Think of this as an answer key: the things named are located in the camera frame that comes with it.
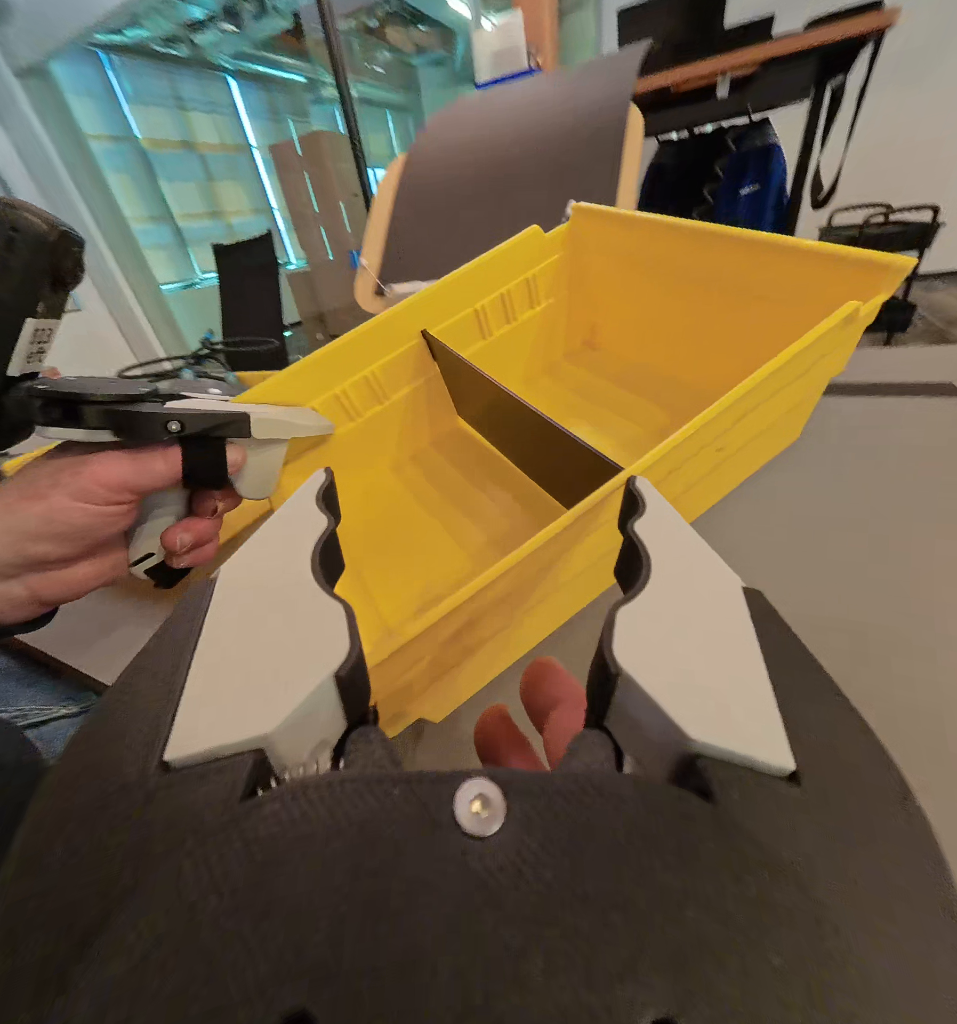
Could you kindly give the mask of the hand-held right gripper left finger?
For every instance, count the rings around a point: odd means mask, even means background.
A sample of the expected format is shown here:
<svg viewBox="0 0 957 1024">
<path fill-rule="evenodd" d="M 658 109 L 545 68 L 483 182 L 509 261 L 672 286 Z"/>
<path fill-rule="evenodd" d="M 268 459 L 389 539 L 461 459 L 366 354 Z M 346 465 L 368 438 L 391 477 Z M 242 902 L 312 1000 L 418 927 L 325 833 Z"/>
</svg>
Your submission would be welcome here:
<svg viewBox="0 0 957 1024">
<path fill-rule="evenodd" d="M 163 752 L 169 767 L 257 750 L 281 780 L 321 774 L 369 723 L 364 646 L 336 591 L 340 521 L 334 472 L 319 469 L 212 578 Z"/>
</svg>

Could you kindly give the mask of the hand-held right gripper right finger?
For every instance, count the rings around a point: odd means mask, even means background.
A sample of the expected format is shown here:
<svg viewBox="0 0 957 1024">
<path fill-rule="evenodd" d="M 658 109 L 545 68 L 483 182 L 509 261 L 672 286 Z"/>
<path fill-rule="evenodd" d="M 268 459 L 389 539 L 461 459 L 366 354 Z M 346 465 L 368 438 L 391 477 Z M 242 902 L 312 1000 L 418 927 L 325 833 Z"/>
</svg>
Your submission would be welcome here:
<svg viewBox="0 0 957 1024">
<path fill-rule="evenodd" d="M 625 481 L 617 526 L 622 594 L 588 672 L 588 728 L 654 780 L 673 780 L 696 757 L 792 776 L 741 578 L 644 477 Z"/>
</svg>

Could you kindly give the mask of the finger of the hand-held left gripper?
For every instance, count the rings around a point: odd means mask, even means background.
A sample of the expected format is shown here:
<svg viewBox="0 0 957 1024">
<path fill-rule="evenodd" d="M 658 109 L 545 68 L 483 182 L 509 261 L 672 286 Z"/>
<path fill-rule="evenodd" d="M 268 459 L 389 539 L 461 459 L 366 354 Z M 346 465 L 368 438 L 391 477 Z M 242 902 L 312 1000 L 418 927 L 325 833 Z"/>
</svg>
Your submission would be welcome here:
<svg viewBox="0 0 957 1024">
<path fill-rule="evenodd" d="M 323 438 L 334 423 L 310 407 L 242 404 L 243 435 L 230 438 L 244 463 L 231 479 L 241 498 L 270 498 L 280 483 L 290 442 Z"/>
</svg>

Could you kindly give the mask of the yellow plastic bin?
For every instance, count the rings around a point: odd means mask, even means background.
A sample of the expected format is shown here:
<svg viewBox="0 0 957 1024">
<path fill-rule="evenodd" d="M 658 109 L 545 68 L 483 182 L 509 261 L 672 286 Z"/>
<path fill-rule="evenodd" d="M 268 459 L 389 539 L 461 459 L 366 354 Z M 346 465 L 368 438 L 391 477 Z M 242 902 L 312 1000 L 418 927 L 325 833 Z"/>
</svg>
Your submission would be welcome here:
<svg viewBox="0 0 957 1024">
<path fill-rule="evenodd" d="M 578 204 L 257 382 L 243 401 L 336 426 L 291 444 L 270 503 L 332 468 L 386 733 L 445 719 L 613 585 L 629 475 L 693 521 L 795 442 L 912 266 Z M 424 332 L 623 473 L 554 500 L 458 417 Z"/>
</svg>

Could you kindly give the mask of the black highback office chair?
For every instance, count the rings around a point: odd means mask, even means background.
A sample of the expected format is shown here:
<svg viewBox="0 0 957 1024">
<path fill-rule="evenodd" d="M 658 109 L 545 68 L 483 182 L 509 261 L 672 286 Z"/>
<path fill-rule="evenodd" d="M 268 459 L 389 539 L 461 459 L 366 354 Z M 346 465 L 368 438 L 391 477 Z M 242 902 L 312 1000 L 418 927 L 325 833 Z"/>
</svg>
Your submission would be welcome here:
<svg viewBox="0 0 957 1024">
<path fill-rule="evenodd" d="M 220 347 L 237 373 L 289 365 L 280 266 L 270 231 L 212 246 L 218 278 Z"/>
</svg>

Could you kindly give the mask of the stacked cardboard boxes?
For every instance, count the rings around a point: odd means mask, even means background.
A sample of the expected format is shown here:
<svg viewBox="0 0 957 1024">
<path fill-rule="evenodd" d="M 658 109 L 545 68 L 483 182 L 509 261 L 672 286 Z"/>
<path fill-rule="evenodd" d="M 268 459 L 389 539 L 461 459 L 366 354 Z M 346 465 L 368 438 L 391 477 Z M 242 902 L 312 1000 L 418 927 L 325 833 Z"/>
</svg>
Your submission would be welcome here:
<svg viewBox="0 0 957 1024">
<path fill-rule="evenodd" d="M 293 123 L 290 135 L 269 147 L 298 253 L 287 281 L 303 323 L 335 339 L 369 317 L 355 297 L 366 205 L 342 133 Z"/>
</svg>

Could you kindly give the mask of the black pole with round disc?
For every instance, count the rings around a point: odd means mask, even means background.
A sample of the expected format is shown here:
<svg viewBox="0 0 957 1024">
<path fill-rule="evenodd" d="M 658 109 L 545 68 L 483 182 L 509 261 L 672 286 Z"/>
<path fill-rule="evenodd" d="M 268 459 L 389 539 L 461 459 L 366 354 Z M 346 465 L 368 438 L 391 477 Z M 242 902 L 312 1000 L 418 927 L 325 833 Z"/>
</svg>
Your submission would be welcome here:
<svg viewBox="0 0 957 1024">
<path fill-rule="evenodd" d="M 352 96 L 347 65 L 340 40 L 335 12 L 330 1 L 316 1 L 321 32 L 327 43 L 327 51 L 336 91 L 339 96 L 343 118 L 357 179 L 367 212 L 371 210 L 373 190 L 369 184 L 368 164 L 357 120 L 357 108 Z"/>
</svg>

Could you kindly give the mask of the white box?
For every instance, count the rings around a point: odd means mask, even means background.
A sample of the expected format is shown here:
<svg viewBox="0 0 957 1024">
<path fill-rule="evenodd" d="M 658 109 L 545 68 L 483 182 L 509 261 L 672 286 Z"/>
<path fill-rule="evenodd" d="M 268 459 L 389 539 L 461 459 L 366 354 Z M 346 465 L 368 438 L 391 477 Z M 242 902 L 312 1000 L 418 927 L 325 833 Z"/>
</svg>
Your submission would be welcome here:
<svg viewBox="0 0 957 1024">
<path fill-rule="evenodd" d="M 523 11 L 517 7 L 479 17 L 477 29 L 471 33 L 471 55 L 478 88 L 540 69 L 527 43 Z"/>
</svg>

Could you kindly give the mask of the dark hanging jacket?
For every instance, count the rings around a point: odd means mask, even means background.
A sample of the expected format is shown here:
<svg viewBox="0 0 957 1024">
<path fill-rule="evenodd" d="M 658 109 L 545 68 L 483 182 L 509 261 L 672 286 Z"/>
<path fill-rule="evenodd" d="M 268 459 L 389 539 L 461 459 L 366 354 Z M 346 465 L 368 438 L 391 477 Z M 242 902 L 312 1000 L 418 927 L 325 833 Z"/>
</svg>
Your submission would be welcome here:
<svg viewBox="0 0 957 1024">
<path fill-rule="evenodd" d="M 711 222 L 732 147 L 725 132 L 660 142 L 641 184 L 637 209 Z"/>
</svg>

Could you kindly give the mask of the blue hanging jacket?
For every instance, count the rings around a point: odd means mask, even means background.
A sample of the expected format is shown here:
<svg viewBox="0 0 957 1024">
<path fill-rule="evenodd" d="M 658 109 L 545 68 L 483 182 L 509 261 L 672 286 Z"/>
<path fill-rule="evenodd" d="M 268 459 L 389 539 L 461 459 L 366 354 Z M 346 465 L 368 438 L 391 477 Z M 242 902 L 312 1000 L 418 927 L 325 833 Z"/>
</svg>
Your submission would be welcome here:
<svg viewBox="0 0 957 1024">
<path fill-rule="evenodd" d="M 784 234 L 789 209 L 787 164 L 770 118 L 728 130 L 713 220 L 717 224 Z"/>
</svg>

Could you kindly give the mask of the black monitor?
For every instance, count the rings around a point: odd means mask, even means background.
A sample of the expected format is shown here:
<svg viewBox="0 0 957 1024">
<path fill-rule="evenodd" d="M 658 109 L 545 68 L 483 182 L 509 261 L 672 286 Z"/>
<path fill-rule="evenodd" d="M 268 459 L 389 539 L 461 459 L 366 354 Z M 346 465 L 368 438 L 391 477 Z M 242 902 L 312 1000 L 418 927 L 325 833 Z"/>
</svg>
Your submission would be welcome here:
<svg viewBox="0 0 957 1024">
<path fill-rule="evenodd" d="M 651 57 L 697 59 L 767 42 L 784 32 L 878 9 L 882 2 L 614 2 L 603 12 L 616 48 L 647 42 Z"/>
</svg>

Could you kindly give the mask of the wooden desk with black frame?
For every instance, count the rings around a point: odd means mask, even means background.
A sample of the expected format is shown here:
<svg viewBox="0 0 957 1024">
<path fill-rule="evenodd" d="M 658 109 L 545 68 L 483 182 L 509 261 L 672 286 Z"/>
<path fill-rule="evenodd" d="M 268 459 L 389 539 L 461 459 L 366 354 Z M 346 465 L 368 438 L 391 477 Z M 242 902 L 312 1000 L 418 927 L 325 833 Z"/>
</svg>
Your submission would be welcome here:
<svg viewBox="0 0 957 1024">
<path fill-rule="evenodd" d="M 830 12 L 798 32 L 651 71 L 638 79 L 633 96 L 644 135 L 675 141 L 806 103 L 785 219 L 785 232 L 795 234 L 803 207 L 825 209 L 838 191 L 884 38 L 901 13 L 901 7 L 882 2 L 861 4 Z M 841 160 L 824 179 L 824 153 L 847 109 L 849 78 L 863 57 L 867 61 L 845 121 Z"/>
</svg>

